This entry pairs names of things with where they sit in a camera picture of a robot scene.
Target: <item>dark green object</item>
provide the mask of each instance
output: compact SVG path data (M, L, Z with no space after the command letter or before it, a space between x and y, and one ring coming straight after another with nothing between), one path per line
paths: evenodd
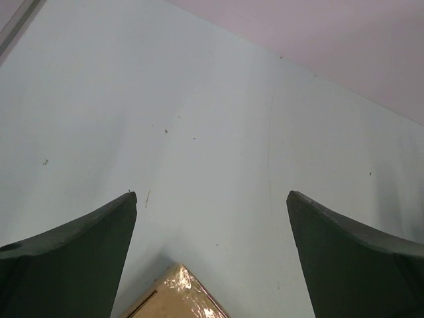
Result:
M291 229L317 318L424 317L424 245L292 191Z
M136 220L136 195L0 248L0 317L109 318Z

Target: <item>pinkish ceiling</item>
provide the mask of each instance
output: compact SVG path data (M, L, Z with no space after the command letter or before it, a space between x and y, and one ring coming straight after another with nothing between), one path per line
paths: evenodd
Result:
M424 125L424 0L168 0Z
M0 33L23 2L24 0L0 0Z

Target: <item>cardboard box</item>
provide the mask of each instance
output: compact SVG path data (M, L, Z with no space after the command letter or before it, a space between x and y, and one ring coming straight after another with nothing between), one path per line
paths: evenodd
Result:
M183 265L174 264L121 318L229 318Z

